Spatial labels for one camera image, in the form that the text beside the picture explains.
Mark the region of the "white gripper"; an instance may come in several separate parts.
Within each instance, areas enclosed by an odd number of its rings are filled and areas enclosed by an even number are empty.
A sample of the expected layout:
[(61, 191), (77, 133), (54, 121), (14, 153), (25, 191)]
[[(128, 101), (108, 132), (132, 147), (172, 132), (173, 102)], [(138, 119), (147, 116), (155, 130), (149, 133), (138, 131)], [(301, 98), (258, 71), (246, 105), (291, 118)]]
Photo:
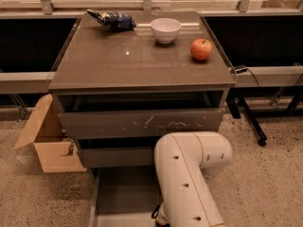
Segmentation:
[(169, 219), (166, 216), (165, 204), (158, 204), (153, 212), (151, 213), (151, 217), (155, 220), (158, 227), (170, 227)]

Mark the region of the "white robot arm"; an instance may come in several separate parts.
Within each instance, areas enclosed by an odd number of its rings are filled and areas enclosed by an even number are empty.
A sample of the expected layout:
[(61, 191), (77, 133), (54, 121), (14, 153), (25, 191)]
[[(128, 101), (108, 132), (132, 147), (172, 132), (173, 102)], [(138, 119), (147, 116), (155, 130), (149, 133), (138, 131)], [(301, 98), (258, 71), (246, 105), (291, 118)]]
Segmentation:
[(154, 163), (163, 202), (156, 223), (169, 227), (225, 227), (207, 182), (232, 159), (232, 147), (212, 131), (176, 132), (161, 137)]

